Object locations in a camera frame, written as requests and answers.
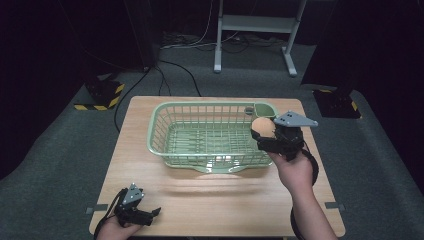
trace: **yellow and black tape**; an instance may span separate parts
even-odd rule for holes
[[[349,95],[336,99],[331,90],[316,90],[313,93],[323,117],[353,119],[362,117],[358,106]]]
[[[108,104],[99,105],[99,104],[74,104],[76,110],[96,110],[96,111],[105,111],[113,109],[118,103],[119,97],[121,96],[122,90],[124,89],[125,84],[119,85],[116,90],[112,100]]]

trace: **metal bracket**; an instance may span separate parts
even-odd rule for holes
[[[285,127],[317,127],[318,122],[293,111],[288,111],[274,119],[274,123]]]
[[[123,204],[132,203],[138,200],[141,200],[144,197],[144,193],[142,193],[140,189],[135,185],[135,183],[132,183],[130,188],[127,191],[127,194],[125,194]]]
[[[94,207],[87,207],[85,210],[85,214],[91,215],[97,211],[107,211],[108,204],[97,204]]]
[[[325,202],[325,208],[327,209],[339,209],[339,211],[346,210],[345,206],[343,204],[339,204],[337,202]]]

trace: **black wall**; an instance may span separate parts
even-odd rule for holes
[[[341,87],[354,73],[355,89],[365,96],[424,192],[421,4],[416,0],[339,0],[303,83]]]
[[[83,84],[78,47],[57,1],[0,3],[0,177]]]
[[[22,162],[84,83],[155,64],[153,37],[157,43],[161,36],[150,35],[149,27],[155,28],[150,20],[159,2],[144,15],[148,1],[129,0],[131,18],[123,0],[0,1],[0,178]]]

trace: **gray carpet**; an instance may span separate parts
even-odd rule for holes
[[[224,45],[236,51],[241,46]],[[224,52],[222,72],[213,73],[213,51],[162,50],[160,58],[187,68],[202,96],[300,99],[317,120],[313,134],[320,151],[346,235],[342,239],[424,239],[424,200],[366,99],[353,92],[362,119],[322,118],[312,95],[320,86],[300,86],[314,46],[295,45],[298,76],[290,78],[278,46]],[[190,75],[160,62],[173,96],[197,96]],[[142,73],[123,72],[127,93]],[[132,96],[156,96],[161,74],[152,69],[117,112],[120,127]],[[161,95],[168,95],[167,86]],[[0,181],[0,239],[91,239],[93,207],[107,172],[118,132],[114,111],[76,111],[89,101],[84,88],[38,138],[22,164]]]

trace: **hand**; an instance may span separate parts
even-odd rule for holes
[[[312,165],[302,152],[299,151],[291,161],[278,153],[268,152],[268,156],[277,166],[281,183],[290,193],[312,189]]]
[[[118,218],[113,216],[106,220],[100,229],[98,240],[126,240],[141,229],[141,225],[128,224],[125,227],[119,225]]]

